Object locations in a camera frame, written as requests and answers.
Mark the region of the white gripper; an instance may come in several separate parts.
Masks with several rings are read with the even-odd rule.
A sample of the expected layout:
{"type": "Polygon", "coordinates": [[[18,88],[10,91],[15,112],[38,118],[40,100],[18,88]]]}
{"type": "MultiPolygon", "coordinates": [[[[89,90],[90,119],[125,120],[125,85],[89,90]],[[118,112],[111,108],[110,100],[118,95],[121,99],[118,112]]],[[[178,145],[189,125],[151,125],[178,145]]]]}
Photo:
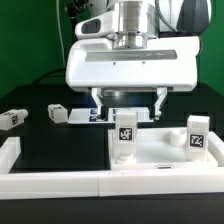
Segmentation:
{"type": "Polygon", "coordinates": [[[150,119],[158,120],[167,98],[167,89],[190,91],[197,84],[196,36],[151,39],[145,49],[113,48],[106,38],[76,42],[70,52],[66,82],[74,90],[92,88],[97,117],[107,119],[100,88],[156,89],[157,100],[150,107],[150,119]]]}

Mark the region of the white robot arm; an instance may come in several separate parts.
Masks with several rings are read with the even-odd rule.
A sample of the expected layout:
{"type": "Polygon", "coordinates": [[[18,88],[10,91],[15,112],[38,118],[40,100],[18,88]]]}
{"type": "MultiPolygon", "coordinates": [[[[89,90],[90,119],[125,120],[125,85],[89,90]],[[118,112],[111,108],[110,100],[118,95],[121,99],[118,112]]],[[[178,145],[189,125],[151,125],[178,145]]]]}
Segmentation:
{"type": "Polygon", "coordinates": [[[169,91],[195,88],[211,15],[211,0],[107,0],[104,13],[75,26],[66,83],[91,93],[99,121],[108,119],[105,91],[156,91],[157,120],[169,91]]]}

